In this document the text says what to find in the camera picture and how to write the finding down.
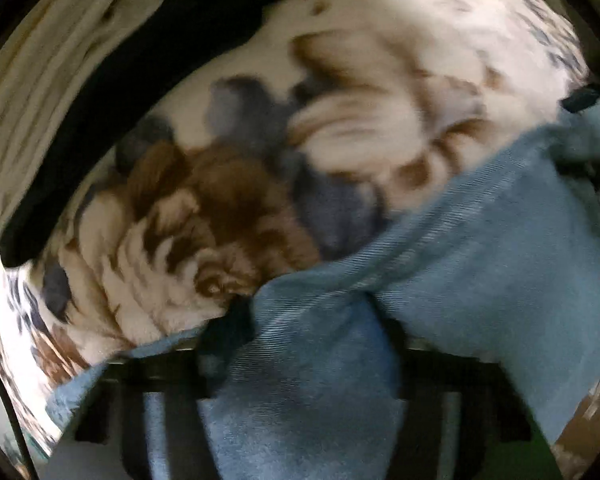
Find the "beige cloth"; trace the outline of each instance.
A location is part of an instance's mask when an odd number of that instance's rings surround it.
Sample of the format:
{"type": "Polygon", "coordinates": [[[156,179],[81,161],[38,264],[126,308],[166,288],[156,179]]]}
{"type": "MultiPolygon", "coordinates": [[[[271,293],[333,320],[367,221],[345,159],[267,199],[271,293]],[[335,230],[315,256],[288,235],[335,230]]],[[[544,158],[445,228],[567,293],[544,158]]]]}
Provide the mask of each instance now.
{"type": "MultiPolygon", "coordinates": [[[[290,45],[300,35],[322,31],[358,32],[356,44],[349,51],[362,48],[358,60],[369,61],[368,69],[375,75],[374,80],[380,78],[390,84],[394,80],[392,74],[379,72],[384,60],[382,53],[367,48],[368,42],[365,43],[374,27],[384,28],[389,31],[387,34],[400,35],[400,40],[414,50],[419,65],[430,74],[453,76],[480,85],[479,100],[473,99],[474,94],[465,96],[462,89],[431,88],[431,93],[440,101],[440,106],[434,108],[443,113],[435,117],[443,124],[473,117],[477,104],[485,108],[488,118],[502,130],[494,136],[488,155],[515,135],[554,120],[558,100],[574,83],[573,75],[552,65],[547,47],[538,42],[533,29],[528,29],[532,16],[523,0],[282,0],[267,9],[265,23],[246,44],[200,67],[165,96],[154,111],[174,125],[179,143],[204,148],[212,139],[206,129],[205,113],[215,81],[238,74],[254,75],[278,98],[284,98],[290,87],[304,77],[301,66],[290,54],[290,45]],[[504,91],[486,88],[486,64],[499,74],[502,79],[499,85],[506,87],[504,91]]],[[[547,36],[553,29],[568,27],[552,13],[547,19],[550,21],[545,27],[547,36]]],[[[397,101],[398,119],[409,115],[405,104],[402,99],[397,101]]],[[[311,105],[298,112],[293,120],[310,109],[311,105]]],[[[420,113],[415,106],[411,112],[416,118],[420,113]]],[[[390,114],[378,116],[384,119],[390,114]]],[[[359,169],[369,153],[380,151],[377,159],[384,170],[394,159],[402,163],[404,152],[410,156],[409,150],[422,150],[423,143],[417,141],[424,140],[414,139],[415,129],[398,123],[392,136],[382,137],[383,129],[379,127],[374,130],[376,135],[365,139],[346,143],[342,136],[336,135],[330,144],[320,144],[317,139],[314,143],[317,147],[305,143],[303,148],[315,166],[329,171],[329,167],[324,167],[328,164],[322,166],[319,157],[333,164],[340,156],[350,165],[347,170],[351,173],[359,169]]],[[[466,166],[484,160],[485,154],[473,146],[464,151],[462,163],[466,166]]],[[[203,301],[191,286],[196,261],[191,262],[187,272],[176,276],[164,271],[168,245],[162,246],[164,254],[160,258],[148,259],[142,247],[146,222],[133,220],[119,196],[102,192],[97,195],[85,209],[80,229],[74,232],[73,214],[88,185],[102,178],[104,170],[92,171],[77,190],[64,212],[64,221],[60,222],[66,229],[56,230],[45,254],[39,258],[38,272],[30,276],[40,288],[44,265],[59,260],[68,275],[73,297],[66,310],[68,323],[61,326],[90,365],[222,314],[221,305],[203,301]]],[[[421,193],[422,197],[430,196],[429,191],[439,191],[446,184],[447,172],[438,173],[435,186],[427,187],[425,191],[429,194],[421,193]]],[[[180,202],[177,196],[170,200],[174,206],[167,209],[186,211],[186,201],[180,202]]],[[[167,205],[157,203],[154,207],[161,209],[167,205]]],[[[48,326],[60,326],[44,304],[40,303],[39,311],[48,326]]]]}
{"type": "Polygon", "coordinates": [[[163,0],[40,0],[0,51],[0,232],[93,70],[163,0]]]}

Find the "cream towel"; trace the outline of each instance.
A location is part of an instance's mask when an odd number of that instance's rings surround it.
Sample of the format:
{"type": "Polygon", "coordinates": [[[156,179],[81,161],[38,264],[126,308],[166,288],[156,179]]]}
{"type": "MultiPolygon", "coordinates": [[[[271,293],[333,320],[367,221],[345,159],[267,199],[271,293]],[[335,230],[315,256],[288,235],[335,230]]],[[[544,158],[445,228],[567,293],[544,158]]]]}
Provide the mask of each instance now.
{"type": "Polygon", "coordinates": [[[40,0],[0,51],[0,232],[94,69],[163,0],[40,0]]]}

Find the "white cloth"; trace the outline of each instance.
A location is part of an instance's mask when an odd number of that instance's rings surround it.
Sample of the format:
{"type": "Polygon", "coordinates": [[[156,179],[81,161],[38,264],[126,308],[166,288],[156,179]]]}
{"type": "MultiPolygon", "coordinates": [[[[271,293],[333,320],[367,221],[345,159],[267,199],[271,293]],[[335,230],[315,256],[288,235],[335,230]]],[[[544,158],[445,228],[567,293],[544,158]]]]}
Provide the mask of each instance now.
{"type": "MultiPolygon", "coordinates": [[[[392,0],[397,14],[421,17],[430,28],[437,20],[453,28],[469,46],[484,54],[511,89],[540,108],[545,120],[555,117],[557,102],[587,75],[573,27],[542,0],[392,0]],[[575,59],[574,67],[561,63],[575,59]]],[[[279,98],[304,72],[289,54],[290,41],[301,34],[340,29],[360,20],[358,0],[283,0],[266,13],[262,28],[243,46],[219,56],[181,81],[154,107],[168,118],[176,140],[202,148],[211,141],[205,126],[212,82],[236,74],[255,74],[279,98]]],[[[462,67],[440,68],[458,74],[462,67]]]]}
{"type": "Polygon", "coordinates": [[[40,0],[0,50],[0,232],[80,88],[163,0],[40,0]]]}

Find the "laundry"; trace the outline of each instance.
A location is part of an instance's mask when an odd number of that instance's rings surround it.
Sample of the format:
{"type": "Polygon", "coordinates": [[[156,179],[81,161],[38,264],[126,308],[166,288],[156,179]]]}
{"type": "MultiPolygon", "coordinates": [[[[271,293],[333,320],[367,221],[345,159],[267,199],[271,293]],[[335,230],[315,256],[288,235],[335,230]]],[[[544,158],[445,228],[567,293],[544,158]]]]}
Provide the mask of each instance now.
{"type": "Polygon", "coordinates": [[[384,208],[373,185],[321,173],[288,145],[288,121],[300,107],[292,96],[277,102],[257,78],[237,76],[214,84],[206,123],[220,141],[259,158],[287,183],[296,215],[323,259],[337,260],[381,231],[384,208]]]}
{"type": "Polygon", "coordinates": [[[163,0],[41,0],[0,51],[0,232],[96,67],[163,0]]]}

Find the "blue towel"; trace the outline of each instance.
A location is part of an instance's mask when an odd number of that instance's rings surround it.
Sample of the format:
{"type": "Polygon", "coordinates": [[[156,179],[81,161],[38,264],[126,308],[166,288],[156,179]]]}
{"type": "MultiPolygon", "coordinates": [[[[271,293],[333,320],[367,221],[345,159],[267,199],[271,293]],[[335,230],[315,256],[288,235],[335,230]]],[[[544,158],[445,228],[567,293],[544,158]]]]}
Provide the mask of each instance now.
{"type": "MultiPolygon", "coordinates": [[[[554,160],[599,157],[600,104],[565,112],[354,256],[264,286],[256,339],[202,402],[222,477],[382,478],[406,404],[367,292],[411,335],[500,362],[555,441],[600,377],[600,205],[554,160]]],[[[56,420],[99,370],[58,388],[56,420]]]]}

